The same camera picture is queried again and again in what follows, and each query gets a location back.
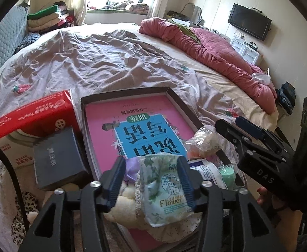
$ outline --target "electrical outlet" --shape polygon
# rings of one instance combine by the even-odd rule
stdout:
[[[238,37],[238,38],[243,39],[243,38],[242,38],[243,35],[242,35],[240,32],[236,32],[236,33],[235,33],[235,36]]]

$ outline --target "red blanket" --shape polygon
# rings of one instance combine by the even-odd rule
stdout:
[[[227,77],[266,113],[271,114],[276,110],[275,88],[272,85],[260,84],[251,77],[254,72],[262,72],[260,68],[247,63],[229,42],[220,36],[201,28],[192,30],[202,45],[186,36],[178,26],[157,17],[143,20],[139,32],[173,44],[195,60]]]

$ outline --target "tissue packet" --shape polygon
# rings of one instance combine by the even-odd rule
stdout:
[[[223,180],[222,175],[218,168],[206,159],[198,159],[188,162],[191,169],[200,172],[203,180],[211,181],[214,185],[219,188],[227,189],[227,185]]]
[[[140,156],[141,205],[152,227],[181,221],[192,215],[177,172],[178,155]]]

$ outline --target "gray quilted cushion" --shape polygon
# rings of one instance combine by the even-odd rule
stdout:
[[[0,22],[0,67],[8,60],[24,38],[27,27],[27,10],[14,6]]]

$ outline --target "human hand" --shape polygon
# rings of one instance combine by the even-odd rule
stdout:
[[[285,208],[286,203],[277,196],[271,194],[264,187],[257,189],[257,192],[260,195],[257,199],[259,205],[262,205],[265,200],[271,198],[274,209],[280,210],[277,212],[281,219],[276,227],[277,234],[288,252],[296,251],[298,231],[302,221],[301,211],[293,211],[290,208]]]

